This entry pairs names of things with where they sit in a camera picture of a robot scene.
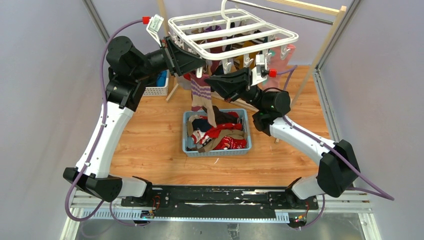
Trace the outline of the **grey sock orange cuff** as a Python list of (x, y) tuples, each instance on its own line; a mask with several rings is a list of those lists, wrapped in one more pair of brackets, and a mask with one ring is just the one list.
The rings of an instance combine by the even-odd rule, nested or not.
[(184, 74), (182, 76), (176, 77), (177, 83), (180, 87), (182, 87), (186, 91), (191, 90), (191, 76), (189, 74)]

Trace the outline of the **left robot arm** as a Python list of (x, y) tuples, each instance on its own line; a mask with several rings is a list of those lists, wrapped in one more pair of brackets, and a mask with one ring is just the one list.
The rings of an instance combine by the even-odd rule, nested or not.
[(206, 61), (177, 46), (171, 38), (159, 49), (141, 53), (126, 36), (113, 38), (107, 46), (109, 82), (95, 132), (75, 167), (67, 167), (63, 178), (76, 188), (105, 202), (126, 198), (143, 207), (154, 199), (153, 185), (141, 177), (110, 174), (113, 154), (123, 130), (141, 101), (146, 87), (162, 72), (182, 76), (203, 67)]

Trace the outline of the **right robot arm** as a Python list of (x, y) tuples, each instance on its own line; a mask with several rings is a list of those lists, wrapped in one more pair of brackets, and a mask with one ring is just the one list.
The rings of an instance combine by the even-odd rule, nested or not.
[(291, 120), (287, 116), (291, 110), (289, 93), (276, 87), (261, 89), (256, 82), (277, 74), (275, 69), (243, 67), (212, 75), (205, 82), (224, 100), (243, 100), (255, 107), (252, 118), (258, 131), (290, 144), (316, 163), (317, 174), (300, 177), (288, 186), (285, 200), (291, 208), (299, 208), (315, 195), (338, 198), (360, 173), (353, 146), (344, 139), (336, 142), (319, 136)]

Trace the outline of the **beige maroon striped sock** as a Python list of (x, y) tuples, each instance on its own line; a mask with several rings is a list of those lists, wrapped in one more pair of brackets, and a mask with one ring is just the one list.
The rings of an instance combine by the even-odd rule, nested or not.
[(197, 112), (205, 108), (207, 113), (207, 121), (212, 127), (216, 127), (216, 118), (214, 112), (214, 106), (212, 104), (211, 97), (211, 86), (206, 83), (206, 79), (209, 78), (208, 74), (202, 74), (201, 77), (197, 77), (195, 73), (189, 73), (191, 81), (191, 110)]

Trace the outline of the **navy blue sock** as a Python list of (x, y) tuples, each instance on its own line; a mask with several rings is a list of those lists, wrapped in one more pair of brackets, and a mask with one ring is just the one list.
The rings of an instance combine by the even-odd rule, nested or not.
[(215, 71), (212, 73), (213, 76), (220, 76), (220, 75), (224, 75), (224, 67), (222, 64), (220, 64)]

